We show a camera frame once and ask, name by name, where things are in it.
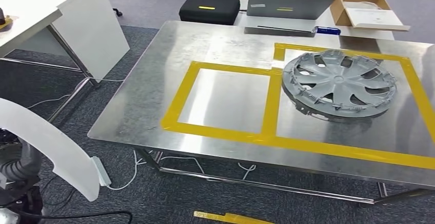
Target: black cable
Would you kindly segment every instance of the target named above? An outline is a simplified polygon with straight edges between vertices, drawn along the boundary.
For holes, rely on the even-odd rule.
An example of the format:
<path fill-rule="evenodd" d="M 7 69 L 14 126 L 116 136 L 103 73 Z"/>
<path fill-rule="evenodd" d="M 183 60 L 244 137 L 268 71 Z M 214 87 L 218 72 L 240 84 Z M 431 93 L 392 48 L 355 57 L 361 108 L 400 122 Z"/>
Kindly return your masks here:
<path fill-rule="evenodd" d="M 133 221 L 133 214 L 130 211 L 111 211 L 111 212 L 102 212 L 102 213 L 87 214 L 87 215 L 73 215 L 73 216 L 49 216 L 49 215 L 45 216 L 45 215 L 29 214 L 14 209 L 9 209 L 9 210 L 14 212 L 15 214 L 21 215 L 23 217 L 32 218 L 32 219 L 77 219 L 77 218 L 87 218 L 87 217 L 95 217 L 95 216 L 102 216 L 102 215 L 126 214 L 129 216 L 127 224 L 131 224 L 131 222 Z"/>
<path fill-rule="evenodd" d="M 1 205 L 0 209 L 4 209 L 4 208 L 8 208 L 11 205 L 13 205 L 15 202 L 17 202 L 20 198 L 15 199 L 14 201 L 10 201 L 9 203 L 5 204 L 5 205 Z"/>
<path fill-rule="evenodd" d="M 62 206 L 60 206 L 59 208 L 53 210 L 53 212 L 51 212 L 51 213 L 52 213 L 52 214 L 55 214 L 55 213 L 57 213 L 59 210 L 63 209 L 67 204 L 69 204 L 69 202 L 70 202 L 71 199 L 72 199 L 72 196 L 73 196 L 74 193 L 76 193 L 76 192 L 77 192 L 77 190 L 74 189 L 74 191 L 72 191 L 72 192 L 68 195 L 68 197 L 65 199 L 65 203 L 64 203 Z"/>
<path fill-rule="evenodd" d="M 58 175 L 56 175 L 55 177 L 53 177 L 53 178 L 51 178 L 51 180 L 49 180 L 46 184 L 45 184 L 45 186 L 42 188 L 42 190 L 41 190 L 41 196 L 44 196 L 44 192 L 45 192 L 45 190 L 48 188 L 48 185 L 54 180 L 54 179 L 56 179 L 56 178 L 58 178 L 59 176 Z"/>
<path fill-rule="evenodd" d="M 68 198 L 69 198 L 72 194 L 74 194 L 75 191 L 76 191 L 75 188 L 71 188 L 71 191 L 69 191 L 69 193 L 68 193 L 68 195 L 67 195 L 66 198 L 60 200 L 59 202 L 55 202 L 55 203 L 50 203 L 50 202 L 46 202 L 46 201 L 44 201 L 44 205 L 48 205 L 48 206 L 56 206 L 56 205 L 60 205 L 61 203 L 64 203 L 65 201 L 68 201 Z"/>

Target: laptop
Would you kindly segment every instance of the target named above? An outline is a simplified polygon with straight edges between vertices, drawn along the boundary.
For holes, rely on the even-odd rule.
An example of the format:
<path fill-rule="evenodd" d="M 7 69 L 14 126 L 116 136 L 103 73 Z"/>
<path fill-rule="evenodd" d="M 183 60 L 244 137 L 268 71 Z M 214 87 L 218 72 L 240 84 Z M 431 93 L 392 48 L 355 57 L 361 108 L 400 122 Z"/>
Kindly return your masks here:
<path fill-rule="evenodd" d="M 316 20 L 334 0 L 249 0 L 250 16 Z"/>

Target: yellow tape rectangle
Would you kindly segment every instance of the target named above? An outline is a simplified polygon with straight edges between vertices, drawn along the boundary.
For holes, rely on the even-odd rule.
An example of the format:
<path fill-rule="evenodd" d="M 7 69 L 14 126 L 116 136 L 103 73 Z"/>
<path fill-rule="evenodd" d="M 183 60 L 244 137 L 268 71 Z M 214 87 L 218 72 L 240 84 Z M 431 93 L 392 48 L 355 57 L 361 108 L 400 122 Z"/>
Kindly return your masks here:
<path fill-rule="evenodd" d="M 298 46 L 288 44 L 276 44 L 274 56 L 280 56 L 286 49 L 304 50 L 304 51 L 324 51 L 326 48 Z M 423 121 L 432 137 L 435 139 L 435 115 L 429 99 L 424 92 L 424 89 L 419 81 L 419 78 L 412 67 L 410 59 L 406 57 L 384 55 L 377 53 L 366 53 L 356 51 L 346 51 L 347 54 L 365 55 L 376 59 L 396 60 L 401 63 L 405 76 L 408 79 L 414 98 L 423 116 Z M 187 123 L 178 122 L 179 115 L 184 107 L 184 104 L 189 96 L 190 90 L 196 80 L 196 76 L 200 69 L 212 69 L 228 72 L 268 75 L 269 88 L 266 98 L 265 112 L 263 117 L 263 125 L 260 133 L 248 133 L 243 131 L 229 130 L 214 128 L 208 126 L 199 126 Z M 319 141 L 310 141 L 304 139 L 284 138 L 276 135 L 276 127 L 278 124 L 279 101 L 281 93 L 282 70 L 281 69 L 258 69 L 241 66 L 230 66 L 222 64 L 200 63 L 192 62 L 187 73 L 180 84 L 180 87 L 169 106 L 165 116 L 161 120 L 163 129 L 186 133 L 195 134 L 205 137 L 212 137 L 236 142 L 246 142 L 250 144 L 279 147 L 284 149 L 298 150 L 310 153 L 325 154 L 331 156 L 348 157 L 354 159 L 384 162 L 388 164 L 396 164 L 410 167 L 418 167 L 424 169 L 435 170 L 435 158 L 427 156 L 417 156 L 396 152 L 380 151 L 373 149 L 364 149 L 351 146 L 343 146 L 336 144 L 329 144 Z"/>

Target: black carrying case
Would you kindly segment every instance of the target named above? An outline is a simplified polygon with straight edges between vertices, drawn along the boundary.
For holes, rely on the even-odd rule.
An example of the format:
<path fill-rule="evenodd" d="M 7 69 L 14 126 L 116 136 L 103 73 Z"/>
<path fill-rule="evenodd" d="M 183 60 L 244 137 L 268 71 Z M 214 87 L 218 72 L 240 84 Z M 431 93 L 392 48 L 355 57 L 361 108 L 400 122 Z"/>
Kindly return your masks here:
<path fill-rule="evenodd" d="M 180 9 L 185 22 L 233 25 L 240 0 L 186 0 Z"/>

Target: gray carpet floor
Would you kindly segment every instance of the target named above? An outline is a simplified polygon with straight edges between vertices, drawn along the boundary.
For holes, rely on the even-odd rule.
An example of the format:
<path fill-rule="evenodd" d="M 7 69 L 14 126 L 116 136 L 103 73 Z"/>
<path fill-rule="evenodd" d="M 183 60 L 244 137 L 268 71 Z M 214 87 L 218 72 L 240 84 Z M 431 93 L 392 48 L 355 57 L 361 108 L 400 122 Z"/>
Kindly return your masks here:
<path fill-rule="evenodd" d="M 160 28 L 165 21 L 178 20 L 178 11 L 185 0 L 110 0 L 124 16 L 121 25 Z M 396 32 L 396 40 L 435 43 L 432 26 L 435 0 L 387 0 L 409 32 Z"/>
<path fill-rule="evenodd" d="M 146 49 L 157 29 L 122 26 L 130 51 L 107 75 L 108 79 L 123 79 Z M 34 52 L 14 51 L 9 57 L 38 59 L 57 63 L 64 59 Z M 79 74 L 32 66 L 17 66 L 0 62 L 0 97 L 29 106 L 41 100 L 60 97 L 70 92 L 83 78 Z M 123 186 L 133 175 L 133 151 L 119 144 L 108 144 L 89 139 L 87 132 L 119 87 L 119 83 L 103 82 L 101 87 L 89 87 L 86 92 L 65 110 L 55 121 L 63 132 L 77 142 L 89 155 L 103 161 L 113 187 Z M 33 110 L 47 117 L 60 102 L 44 103 Z M 165 166 L 198 171 L 190 160 L 168 159 Z M 200 159 L 205 172 L 242 178 L 245 171 L 233 162 Z M 52 164 L 45 160 L 41 171 L 41 186 L 54 176 Z M 324 190 L 361 197 L 376 197 L 372 182 L 332 176 L 258 167 L 248 175 L 259 180 L 294 187 Z M 388 186 L 392 192 L 405 190 Z M 371 208 L 361 208 L 356 203 L 306 196 L 240 185 L 210 182 L 188 176 L 161 174 L 148 165 L 141 165 L 136 180 L 121 191 L 101 188 L 95 202 L 88 202 L 75 193 L 68 204 L 59 202 L 71 192 L 72 187 L 57 178 L 44 193 L 49 213 L 73 215 L 89 212 L 129 210 L 133 223 L 221 223 L 193 217 L 194 211 L 215 214 L 234 213 L 274 223 L 433 223 L 435 197 L 422 197 Z M 47 223 L 126 223 L 125 216 L 93 217 L 87 219 L 48 221 Z"/>

